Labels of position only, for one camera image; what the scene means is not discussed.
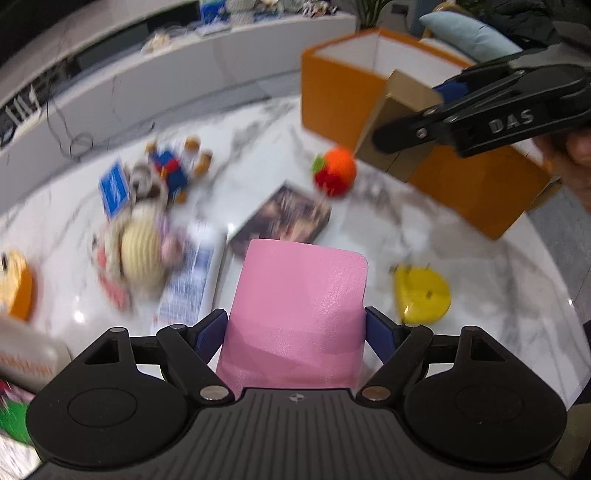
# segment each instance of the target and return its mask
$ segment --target book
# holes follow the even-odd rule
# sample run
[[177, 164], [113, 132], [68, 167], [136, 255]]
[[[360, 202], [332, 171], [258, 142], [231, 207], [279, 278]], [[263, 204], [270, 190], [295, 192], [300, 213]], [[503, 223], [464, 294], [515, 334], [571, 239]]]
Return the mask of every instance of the book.
[[239, 257], [246, 256], [251, 240], [265, 238], [312, 243], [330, 218], [330, 205], [283, 184], [252, 215], [230, 241]]

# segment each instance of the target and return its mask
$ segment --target pink block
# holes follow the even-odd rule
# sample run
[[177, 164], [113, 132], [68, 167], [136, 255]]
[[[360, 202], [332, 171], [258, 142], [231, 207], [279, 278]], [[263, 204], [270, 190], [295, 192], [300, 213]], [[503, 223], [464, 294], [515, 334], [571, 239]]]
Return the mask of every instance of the pink block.
[[243, 387], [355, 387], [367, 272], [367, 261], [354, 252], [252, 240], [218, 376], [237, 397]]

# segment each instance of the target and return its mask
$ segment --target hand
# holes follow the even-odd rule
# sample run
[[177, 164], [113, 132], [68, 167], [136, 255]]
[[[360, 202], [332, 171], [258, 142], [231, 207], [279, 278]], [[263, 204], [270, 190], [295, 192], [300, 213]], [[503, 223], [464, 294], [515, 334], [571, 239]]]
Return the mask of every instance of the hand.
[[568, 155], [559, 151], [548, 135], [534, 141], [552, 164], [553, 173], [562, 178], [587, 213], [591, 213], [591, 129], [580, 130], [567, 137]]

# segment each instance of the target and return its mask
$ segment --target green leaf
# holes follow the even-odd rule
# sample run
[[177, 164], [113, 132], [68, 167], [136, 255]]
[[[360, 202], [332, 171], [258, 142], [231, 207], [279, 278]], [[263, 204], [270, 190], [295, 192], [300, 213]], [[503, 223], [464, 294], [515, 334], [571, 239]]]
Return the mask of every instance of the green leaf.
[[326, 162], [322, 155], [317, 155], [314, 163], [312, 164], [312, 173], [316, 175], [320, 170], [324, 168]]

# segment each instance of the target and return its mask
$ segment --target teddy bear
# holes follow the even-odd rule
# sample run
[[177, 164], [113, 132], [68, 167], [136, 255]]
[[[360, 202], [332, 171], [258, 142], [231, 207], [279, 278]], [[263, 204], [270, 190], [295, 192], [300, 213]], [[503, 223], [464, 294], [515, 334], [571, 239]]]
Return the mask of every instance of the teddy bear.
[[124, 170], [131, 194], [130, 205], [153, 205], [166, 209], [168, 186], [149, 162], [140, 160], [133, 168], [126, 167]]
[[168, 275], [183, 263], [183, 239], [161, 203], [138, 202], [113, 218], [92, 242], [99, 284], [121, 311], [132, 296], [156, 299]]

